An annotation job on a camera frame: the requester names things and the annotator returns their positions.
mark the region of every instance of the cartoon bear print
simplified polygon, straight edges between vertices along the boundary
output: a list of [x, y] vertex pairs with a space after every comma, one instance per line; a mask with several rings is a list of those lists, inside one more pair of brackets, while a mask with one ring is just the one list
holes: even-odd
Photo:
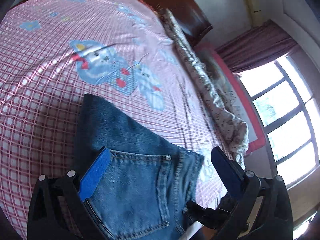
[[152, 109], [163, 111], [164, 99], [162, 95], [162, 85], [158, 78], [143, 63], [133, 62], [138, 88], [141, 95], [147, 100]]
[[113, 47], [90, 40], [74, 40], [69, 45], [75, 50], [71, 58], [82, 80], [93, 85], [108, 83], [126, 96], [137, 88], [133, 69]]

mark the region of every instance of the wooden headboard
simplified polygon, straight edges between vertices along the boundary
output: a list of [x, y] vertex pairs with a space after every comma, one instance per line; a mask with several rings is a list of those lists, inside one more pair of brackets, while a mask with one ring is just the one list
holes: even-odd
[[212, 29], [207, 17], [194, 0], [144, 0], [155, 10], [168, 8], [185, 33], [191, 46], [195, 46]]

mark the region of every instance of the bedsheet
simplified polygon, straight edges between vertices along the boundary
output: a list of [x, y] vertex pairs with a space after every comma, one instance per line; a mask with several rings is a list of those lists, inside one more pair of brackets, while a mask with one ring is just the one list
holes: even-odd
[[137, 0], [29, 0], [0, 25], [0, 206], [24, 239], [38, 176], [72, 163], [85, 93], [203, 154], [196, 202], [217, 207], [211, 149], [232, 156], [157, 16]]

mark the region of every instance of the window frame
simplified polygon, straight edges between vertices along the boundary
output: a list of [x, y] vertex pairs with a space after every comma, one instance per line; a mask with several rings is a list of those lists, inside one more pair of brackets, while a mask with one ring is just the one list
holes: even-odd
[[[287, 56], [286, 59], [295, 68], [295, 70], [297, 71], [299, 76], [304, 81], [304, 78], [301, 76], [301, 73], [300, 73], [299, 69], [297, 68], [297, 65], [295, 64], [295, 62], [292, 60], [292, 58], [290, 56]], [[308, 103], [310, 100], [312, 100], [314, 98], [314, 96], [313, 96], [313, 93], [312, 93], [310, 99], [308, 101], [306, 101], [306, 102], [303, 102], [302, 97], [300, 96], [297, 88], [293, 84], [292, 80], [290, 79], [290, 77], [288, 76], [286, 71], [282, 68], [280, 63], [277, 60], [275, 60], [273, 63], [276, 65], [276, 67], [282, 73], [283, 78], [280, 79], [279, 81], [277, 81], [276, 83], [274, 83], [273, 85], [271, 85], [270, 87], [266, 88], [262, 92], [256, 94], [256, 95], [254, 95], [252, 97], [249, 95], [249, 97], [251, 99], [252, 106], [255, 109], [256, 114], [258, 115], [260, 124], [262, 125], [264, 133], [266, 135], [266, 142], [267, 142], [266, 148], [267, 148], [267, 154], [268, 154], [268, 158], [269, 158], [269, 162], [270, 162], [272, 176], [275, 176], [276, 174], [278, 174], [278, 170], [277, 170], [277, 165], [278, 164], [283, 163], [284, 161], [286, 161], [289, 158], [291, 158], [292, 156], [294, 156], [299, 150], [301, 150], [303, 147], [305, 147], [308, 143], [310, 143], [310, 142], [313, 143], [313, 148], [314, 148], [314, 152], [315, 152], [316, 165], [308, 173], [304, 174], [302, 177], [298, 178], [297, 180], [295, 180], [295, 181], [293, 181], [293, 182], [291, 182], [290, 184], [287, 185], [287, 188], [291, 188], [291, 187], [295, 186], [296, 184], [298, 184], [300, 181], [302, 181], [304, 178], [309, 176], [320, 165], [319, 152], [318, 152], [319, 149], [318, 149], [318, 145], [316, 143], [316, 135], [315, 135], [312, 123], [311, 123], [310, 116], [309, 116], [308, 111], [307, 111], [306, 106], [305, 106], [305, 104]], [[272, 90], [276, 86], [280, 85], [284, 81], [287, 81], [289, 83], [291, 89], [293, 90], [295, 96], [298, 99], [299, 105], [296, 108], [294, 108], [292, 111], [290, 111], [289, 113], [284, 115], [283, 117], [280, 117], [277, 120], [275, 120], [274, 122], [268, 124], [267, 126], [264, 126], [263, 122], [262, 122], [262, 119], [261, 119], [261, 117], [260, 117], [260, 115], [259, 115], [259, 113], [258, 113], [253, 101], [256, 100], [257, 98], [263, 96], [264, 94], [266, 94], [267, 92], [269, 92], [270, 90]], [[304, 81], [304, 84], [309, 89], [309, 86], [305, 81]], [[275, 158], [274, 158], [274, 155], [273, 155], [273, 151], [272, 151], [272, 147], [271, 147], [271, 144], [270, 144], [270, 141], [269, 141], [269, 138], [268, 138], [268, 134], [271, 133], [272, 131], [274, 131], [275, 129], [279, 128], [281, 125], [285, 124], [287, 121], [289, 121], [291, 118], [296, 116], [301, 111], [304, 113], [305, 118], [307, 120], [307, 124], [308, 124], [308, 127], [310, 129], [311, 138], [307, 142], [305, 142], [302, 146], [300, 146], [296, 150], [294, 150], [293, 152], [289, 153], [285, 157], [282, 157], [282, 158], [280, 158], [279, 160], [276, 161]]]

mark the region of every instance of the curtain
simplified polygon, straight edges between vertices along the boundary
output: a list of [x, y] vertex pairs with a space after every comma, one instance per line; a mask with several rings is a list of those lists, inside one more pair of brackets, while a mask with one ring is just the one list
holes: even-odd
[[288, 53], [298, 44], [271, 20], [252, 28], [216, 51], [233, 73], [265, 65]]

